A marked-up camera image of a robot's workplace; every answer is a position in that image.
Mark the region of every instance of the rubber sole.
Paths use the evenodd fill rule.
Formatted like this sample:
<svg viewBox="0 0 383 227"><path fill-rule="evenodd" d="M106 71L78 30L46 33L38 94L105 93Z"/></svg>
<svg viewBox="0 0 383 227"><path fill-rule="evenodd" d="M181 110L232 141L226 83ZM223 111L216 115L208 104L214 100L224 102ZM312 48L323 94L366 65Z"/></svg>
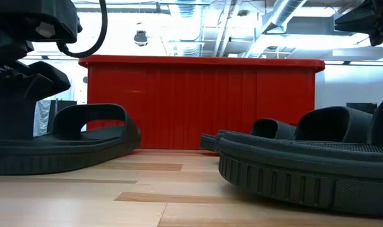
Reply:
<svg viewBox="0 0 383 227"><path fill-rule="evenodd" d="M38 175L79 170L119 158L135 149L134 144L119 144L89 153L54 155L0 155L0 175Z"/></svg>
<svg viewBox="0 0 383 227"><path fill-rule="evenodd" d="M228 182L264 197L335 211L383 216L383 180L251 163L224 152L220 152L218 168Z"/></svg>
<svg viewBox="0 0 383 227"><path fill-rule="evenodd" d="M215 136L202 134L199 147L208 151L215 151Z"/></svg>
<svg viewBox="0 0 383 227"><path fill-rule="evenodd" d="M251 163L383 180L383 147L369 144L286 141L226 132L220 152Z"/></svg>
<svg viewBox="0 0 383 227"><path fill-rule="evenodd" d="M221 138L223 138L223 136L225 135L225 132L226 131L224 130L219 130L215 136L215 151L218 153L220 152L219 141L221 140Z"/></svg>

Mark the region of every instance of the red storage bin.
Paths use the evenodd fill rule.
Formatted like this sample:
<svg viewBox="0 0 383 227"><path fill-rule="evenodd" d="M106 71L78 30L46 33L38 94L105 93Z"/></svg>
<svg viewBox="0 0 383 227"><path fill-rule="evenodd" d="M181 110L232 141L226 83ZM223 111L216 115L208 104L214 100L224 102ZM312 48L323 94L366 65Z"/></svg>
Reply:
<svg viewBox="0 0 383 227"><path fill-rule="evenodd" d="M201 133L250 133L261 118L296 125L314 109L320 60L93 55L88 103L122 105L142 148L198 149ZM89 129L117 122L96 121Z"/></svg>

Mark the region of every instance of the white wall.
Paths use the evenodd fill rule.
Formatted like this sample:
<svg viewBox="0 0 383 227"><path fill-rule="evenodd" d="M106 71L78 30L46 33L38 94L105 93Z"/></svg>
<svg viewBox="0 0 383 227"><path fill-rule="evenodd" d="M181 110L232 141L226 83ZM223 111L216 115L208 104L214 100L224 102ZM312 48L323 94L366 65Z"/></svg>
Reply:
<svg viewBox="0 0 383 227"><path fill-rule="evenodd" d="M383 101L383 66L327 65L316 75L315 107Z"/></svg>

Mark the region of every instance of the black robotic device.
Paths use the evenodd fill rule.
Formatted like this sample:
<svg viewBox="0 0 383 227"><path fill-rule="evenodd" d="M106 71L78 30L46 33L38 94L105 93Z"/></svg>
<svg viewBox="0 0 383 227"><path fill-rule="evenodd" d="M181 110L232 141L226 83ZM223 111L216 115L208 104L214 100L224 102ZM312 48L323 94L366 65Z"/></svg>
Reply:
<svg viewBox="0 0 383 227"><path fill-rule="evenodd" d="M372 46L383 43L383 0L365 0L335 21L335 29L369 35Z"/></svg>
<svg viewBox="0 0 383 227"><path fill-rule="evenodd" d="M70 0L0 0L0 175L65 172L125 155L139 146L135 123L118 105L78 105L61 110L50 134L33 137L36 102L68 90L67 76L45 62L29 66L19 59L33 51L32 42L56 42L73 57L93 54L107 31L107 7L100 0L103 25L95 46L84 53L68 51L82 30ZM93 120L121 120L117 125L81 132Z"/></svg>

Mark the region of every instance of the wooden floor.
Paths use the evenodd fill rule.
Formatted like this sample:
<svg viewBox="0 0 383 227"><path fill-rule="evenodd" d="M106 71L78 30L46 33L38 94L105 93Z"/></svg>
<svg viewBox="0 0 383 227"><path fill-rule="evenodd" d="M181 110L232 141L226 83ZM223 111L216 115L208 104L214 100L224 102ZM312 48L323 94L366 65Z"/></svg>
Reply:
<svg viewBox="0 0 383 227"><path fill-rule="evenodd" d="M75 172L0 177L0 226L383 226L242 192L219 175L218 159L138 150Z"/></svg>

